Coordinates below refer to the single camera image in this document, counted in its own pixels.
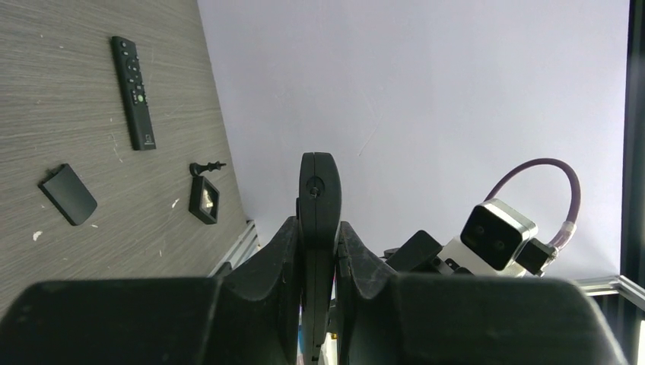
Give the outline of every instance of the black chess piece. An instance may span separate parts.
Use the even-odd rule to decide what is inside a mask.
[[[225,163],[220,163],[220,161],[212,163],[209,162],[206,165],[200,165],[199,163],[193,162],[190,164],[190,174],[194,177],[201,175],[204,171],[212,170],[221,170],[222,167],[226,166]]]

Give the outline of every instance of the white wall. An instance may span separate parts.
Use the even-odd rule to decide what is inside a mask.
[[[246,213],[266,243],[294,213],[300,157],[334,154],[343,219],[376,253],[447,243],[508,170],[571,164],[578,232],[549,275],[618,273],[628,0],[199,0]],[[500,197],[549,240],[567,180]]]

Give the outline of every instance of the remote control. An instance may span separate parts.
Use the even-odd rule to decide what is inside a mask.
[[[112,54],[116,76],[121,87],[123,107],[126,109],[132,148],[137,151],[154,150],[157,144],[152,133],[148,100],[145,97],[136,46],[130,40],[113,36]]]

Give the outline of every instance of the remote control button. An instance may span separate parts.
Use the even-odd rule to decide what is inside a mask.
[[[126,60],[126,70],[128,70],[131,78],[137,79],[139,67],[135,59],[129,58]]]

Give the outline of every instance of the wooden table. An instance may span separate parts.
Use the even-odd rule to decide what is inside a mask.
[[[194,0],[0,1],[0,313],[54,278],[206,275],[246,226]],[[133,151],[109,39],[137,44],[157,139]],[[220,193],[188,212],[188,165]],[[79,227],[37,188],[69,163],[98,201]]]

